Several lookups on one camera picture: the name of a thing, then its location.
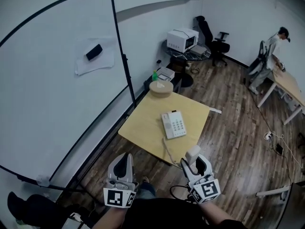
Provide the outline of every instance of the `black sleeve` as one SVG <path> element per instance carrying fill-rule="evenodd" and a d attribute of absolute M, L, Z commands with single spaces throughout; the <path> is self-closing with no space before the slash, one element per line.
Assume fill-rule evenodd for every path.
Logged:
<path fill-rule="evenodd" d="M 220 223 L 218 229 L 247 229 L 240 221 L 226 219 Z"/>

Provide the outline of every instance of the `black shirt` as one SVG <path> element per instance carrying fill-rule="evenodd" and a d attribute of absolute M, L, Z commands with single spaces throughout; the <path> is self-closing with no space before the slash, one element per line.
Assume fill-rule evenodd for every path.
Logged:
<path fill-rule="evenodd" d="M 199 206 L 171 198 L 136 199 L 125 216 L 123 229 L 245 229 L 235 220 L 225 220 L 218 226 L 209 226 Z"/>

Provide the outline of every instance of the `beige round container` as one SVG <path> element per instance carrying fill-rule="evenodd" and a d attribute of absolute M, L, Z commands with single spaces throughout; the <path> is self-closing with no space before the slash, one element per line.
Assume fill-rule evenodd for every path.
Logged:
<path fill-rule="evenodd" d="M 155 97 L 168 97 L 173 92 L 173 84 L 168 81 L 154 81 L 149 84 L 149 89 Z"/>

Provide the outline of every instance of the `whiteboard frame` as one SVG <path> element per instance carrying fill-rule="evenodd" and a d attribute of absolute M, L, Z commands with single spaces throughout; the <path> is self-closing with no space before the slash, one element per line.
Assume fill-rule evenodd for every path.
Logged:
<path fill-rule="evenodd" d="M 4 39 L 2 41 L 0 41 L 0 47 L 15 33 L 17 32 L 22 26 L 24 26 L 25 24 L 27 24 L 28 22 L 30 22 L 32 19 L 34 19 L 35 17 L 37 17 L 38 15 L 42 14 L 43 12 L 47 11 L 48 9 L 62 3 L 65 2 L 67 0 L 58 0 L 44 8 L 42 8 L 41 10 L 37 11 L 36 13 L 34 13 L 33 15 L 31 15 L 30 17 L 28 17 L 27 19 L 25 19 L 23 22 L 21 22 L 18 26 L 16 26 L 7 36 L 4 37 Z M 112 2 L 112 12 L 113 12 L 113 17 L 114 17 L 114 23 L 115 23 L 115 29 L 116 29 L 116 34 L 117 34 L 117 38 L 118 38 L 118 43 L 119 43 L 119 47 L 120 47 L 120 53 L 121 53 L 121 57 L 122 57 L 122 62 L 123 62 L 123 66 L 124 66 L 124 71 L 125 71 L 125 76 L 126 76 L 126 80 L 127 80 L 127 86 L 123 88 L 123 90 L 120 91 L 120 93 L 118 95 L 115 96 L 115 98 L 102 110 L 102 112 L 94 119 L 94 121 L 88 126 L 88 128 L 83 132 L 83 134 L 79 137 L 79 139 L 75 142 L 75 144 L 72 146 L 72 148 L 68 151 L 68 153 L 65 155 L 65 157 L 63 158 L 63 160 L 60 162 L 60 164 L 57 166 L 57 168 L 55 169 L 55 171 L 53 172 L 52 176 L 50 177 L 49 181 L 51 181 L 51 179 L 54 177 L 54 175 L 56 174 L 56 172 L 58 171 L 58 169 L 60 168 L 60 166 L 63 164 L 63 162 L 65 161 L 65 159 L 69 156 L 69 154 L 71 153 L 71 151 L 74 149 L 74 147 L 77 145 L 77 143 L 81 140 L 81 138 L 86 134 L 86 132 L 89 130 L 89 128 L 95 123 L 95 121 L 109 108 L 109 106 L 127 89 L 129 88 L 130 90 L 130 94 L 132 97 L 132 103 L 134 108 L 136 107 L 136 100 L 135 100 L 135 96 L 134 96 L 134 92 L 133 92 L 133 87 L 132 87 L 132 82 L 131 82 L 131 77 L 130 77 L 130 73 L 129 73 L 129 68 L 128 68 L 128 64 L 127 64 L 127 58 L 126 55 L 123 53 L 122 50 L 122 44 L 121 44 L 121 39 L 120 39 L 120 34 L 119 34 L 119 27 L 118 27 L 118 22 L 117 22 L 117 18 L 116 18 L 116 12 L 115 12 L 115 5 L 114 5 L 114 0 L 111 0 Z M 16 175 L 17 178 L 21 181 L 26 181 L 28 183 L 32 183 L 37 185 L 36 180 L 33 180 L 31 178 L 19 175 L 16 172 L 13 172 L 3 166 L 0 165 L 0 168 L 2 168 L 3 170 Z"/>

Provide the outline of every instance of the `green bottle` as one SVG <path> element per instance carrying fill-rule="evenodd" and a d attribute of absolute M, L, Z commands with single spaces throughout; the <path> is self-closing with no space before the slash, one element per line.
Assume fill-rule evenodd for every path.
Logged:
<path fill-rule="evenodd" d="M 153 71 L 153 74 L 152 74 L 152 81 L 157 81 L 158 80 L 158 75 L 157 75 L 157 71 Z"/>

